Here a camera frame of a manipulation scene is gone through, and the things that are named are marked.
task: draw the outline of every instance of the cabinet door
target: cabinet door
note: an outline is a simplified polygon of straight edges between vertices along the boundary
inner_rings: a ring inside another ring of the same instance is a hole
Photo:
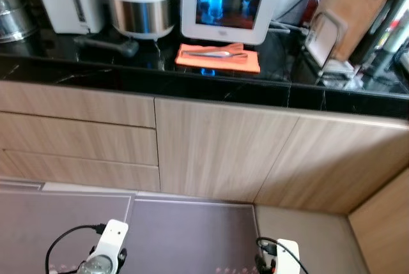
[[[27,179],[159,191],[158,167],[5,151]]]
[[[17,170],[14,163],[7,157],[6,153],[0,149],[0,176],[22,178],[23,175]]]
[[[409,273],[409,169],[349,218],[372,274]]]
[[[0,81],[0,110],[155,127],[153,97]]]
[[[301,117],[256,202],[349,213],[409,161],[407,125]]]
[[[298,117],[155,99],[163,192],[252,202]]]
[[[0,113],[0,147],[158,165],[154,129]]]

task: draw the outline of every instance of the kitchen counter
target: kitchen counter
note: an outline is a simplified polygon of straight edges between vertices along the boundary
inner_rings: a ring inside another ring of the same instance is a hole
[[[108,29],[110,36],[118,34]],[[140,41],[139,52],[78,49],[74,35],[42,29],[28,39],[0,45],[0,78],[108,91],[145,93],[219,102],[246,103],[349,114],[409,118],[409,83],[399,66],[377,77],[358,73],[353,82],[311,79],[316,64],[301,50],[297,36],[268,34],[259,53],[261,73],[178,66],[180,43],[203,45],[180,36]]]

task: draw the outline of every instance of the cutting board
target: cutting board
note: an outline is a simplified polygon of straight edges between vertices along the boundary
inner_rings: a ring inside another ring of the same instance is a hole
[[[316,14],[330,11],[345,21],[347,30],[333,58],[347,61],[387,0],[321,0]]]

